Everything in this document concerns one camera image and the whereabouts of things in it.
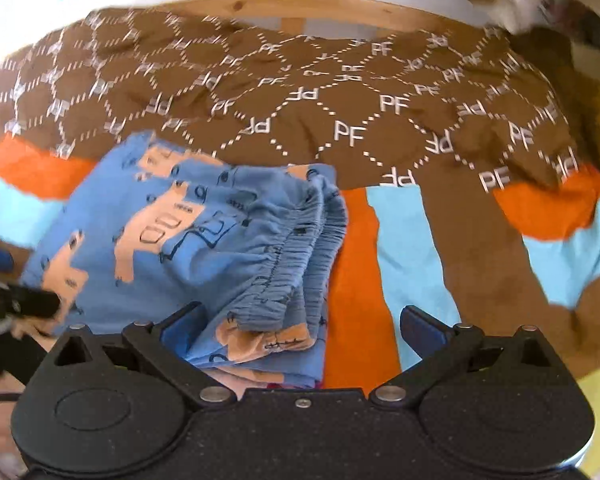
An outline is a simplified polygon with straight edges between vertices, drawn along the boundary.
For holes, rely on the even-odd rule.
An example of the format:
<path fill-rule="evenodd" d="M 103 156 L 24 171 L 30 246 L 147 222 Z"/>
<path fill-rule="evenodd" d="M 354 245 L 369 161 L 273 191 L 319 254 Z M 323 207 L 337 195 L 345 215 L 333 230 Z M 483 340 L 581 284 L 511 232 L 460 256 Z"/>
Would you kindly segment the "wooden bed frame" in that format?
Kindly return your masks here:
<path fill-rule="evenodd" d="M 178 15 L 209 15 L 243 21 L 247 18 L 277 18 L 279 29 L 291 35 L 304 32 L 309 21 L 370 26 L 376 29 L 378 37 L 437 25 L 482 27 L 486 24 L 486 20 L 447 18 L 377 0 L 175 0 L 159 3 L 155 8 Z"/>

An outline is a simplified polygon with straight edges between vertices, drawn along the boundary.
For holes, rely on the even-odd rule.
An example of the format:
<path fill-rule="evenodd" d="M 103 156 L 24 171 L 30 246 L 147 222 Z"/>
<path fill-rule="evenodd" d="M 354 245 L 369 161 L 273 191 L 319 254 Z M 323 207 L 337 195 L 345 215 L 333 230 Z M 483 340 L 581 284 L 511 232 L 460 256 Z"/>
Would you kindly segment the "brown PF patterned blanket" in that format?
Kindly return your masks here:
<path fill-rule="evenodd" d="M 325 39 L 108 9 L 0 64 L 0 177 L 22 190 L 64 196 L 141 131 L 234 165 L 322 162 L 352 188 L 446 165 L 554 188 L 581 166 L 556 90 L 494 27 Z"/>

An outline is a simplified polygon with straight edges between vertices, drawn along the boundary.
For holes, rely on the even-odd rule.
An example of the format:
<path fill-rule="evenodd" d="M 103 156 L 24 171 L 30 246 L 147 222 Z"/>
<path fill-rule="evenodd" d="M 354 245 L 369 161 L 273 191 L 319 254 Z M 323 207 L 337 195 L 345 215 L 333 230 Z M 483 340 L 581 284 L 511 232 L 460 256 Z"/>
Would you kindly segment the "brown orange blue striped cloth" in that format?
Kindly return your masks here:
<path fill-rule="evenodd" d="M 83 177 L 60 197 L 0 177 L 0 244 L 29 258 Z M 370 390 L 418 357 L 403 308 L 496 336 L 531 324 L 576 377 L 600 369 L 600 172 L 583 165 L 548 188 L 485 188 L 469 171 L 426 166 L 409 184 L 336 185 L 348 224 L 327 289 L 324 374 L 316 385 Z"/>

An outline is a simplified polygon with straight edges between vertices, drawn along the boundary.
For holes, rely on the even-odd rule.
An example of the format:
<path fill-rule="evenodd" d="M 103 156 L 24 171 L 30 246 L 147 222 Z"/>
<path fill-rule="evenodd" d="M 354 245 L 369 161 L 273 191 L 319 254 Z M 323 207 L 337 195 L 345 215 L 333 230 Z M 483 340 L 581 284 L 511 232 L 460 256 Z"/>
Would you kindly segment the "blue patterned pyjama pants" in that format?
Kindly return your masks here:
<path fill-rule="evenodd" d="M 21 281 L 59 296 L 53 333 L 194 307 L 200 321 L 175 334 L 190 364 L 314 387 L 347 224 L 331 166 L 233 166 L 137 133 L 72 193 Z"/>

